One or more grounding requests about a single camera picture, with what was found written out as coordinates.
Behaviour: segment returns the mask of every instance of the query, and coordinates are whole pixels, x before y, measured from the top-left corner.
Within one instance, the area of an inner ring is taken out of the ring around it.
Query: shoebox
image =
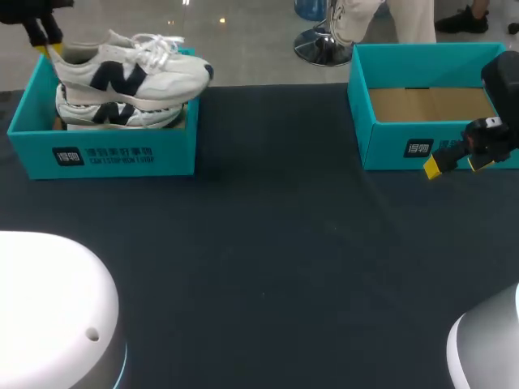
[[[481,69],[502,44],[356,45],[348,100],[366,170],[423,169],[466,125],[498,116]],[[470,169],[466,160],[460,169]],[[494,169],[519,168],[519,152]]]
[[[182,116],[170,128],[67,131],[57,118],[57,86],[52,64],[41,56],[7,131],[29,178],[194,173],[199,99],[184,105]]]

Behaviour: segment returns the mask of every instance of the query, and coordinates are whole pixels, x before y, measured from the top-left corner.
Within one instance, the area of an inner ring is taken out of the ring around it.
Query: dark tablecloth
[[[519,174],[364,172],[345,88],[208,89],[194,177],[30,182],[2,131],[0,229],[103,260],[135,388],[450,388],[450,327],[519,279]]]

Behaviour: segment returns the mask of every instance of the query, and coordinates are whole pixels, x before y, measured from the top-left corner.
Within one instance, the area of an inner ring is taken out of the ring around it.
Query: white dome
[[[0,232],[0,389],[68,389],[114,335],[105,265],[64,237]]]

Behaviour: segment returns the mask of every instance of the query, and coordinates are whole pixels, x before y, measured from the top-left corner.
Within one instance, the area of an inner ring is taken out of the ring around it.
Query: tiled floor
[[[456,12],[466,1],[436,0],[437,17]],[[504,32],[501,3],[510,2],[519,10],[519,2],[491,1],[488,33],[439,36],[439,41],[504,41],[515,48],[516,38]],[[293,0],[190,0],[188,6],[182,0],[78,0],[74,9],[58,10],[56,18],[72,41],[99,40],[108,28],[128,36],[184,36],[187,45],[214,65],[213,85],[335,83],[349,77],[347,66],[324,69],[296,57],[294,38],[313,23],[295,14]],[[367,39],[395,41],[391,17],[376,19]],[[0,49],[0,90],[23,88],[37,60],[24,30],[0,25]]]

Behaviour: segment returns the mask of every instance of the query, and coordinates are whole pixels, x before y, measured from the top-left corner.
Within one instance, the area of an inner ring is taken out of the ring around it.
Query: sneaker
[[[59,84],[56,110],[68,130],[108,130],[164,128],[182,112],[182,105],[173,108],[143,111],[125,103],[73,105],[67,101],[67,90]]]
[[[139,34],[129,39],[110,32],[100,44],[49,48],[68,102],[100,105],[122,102],[152,111],[197,97],[213,76],[202,58],[178,52],[180,37]]]
[[[481,19],[476,19],[470,7],[467,6],[464,11],[460,11],[450,18],[438,20],[435,23],[435,28],[436,31],[446,32],[447,34],[456,34],[458,32],[483,34],[488,30],[487,15],[488,11]]]

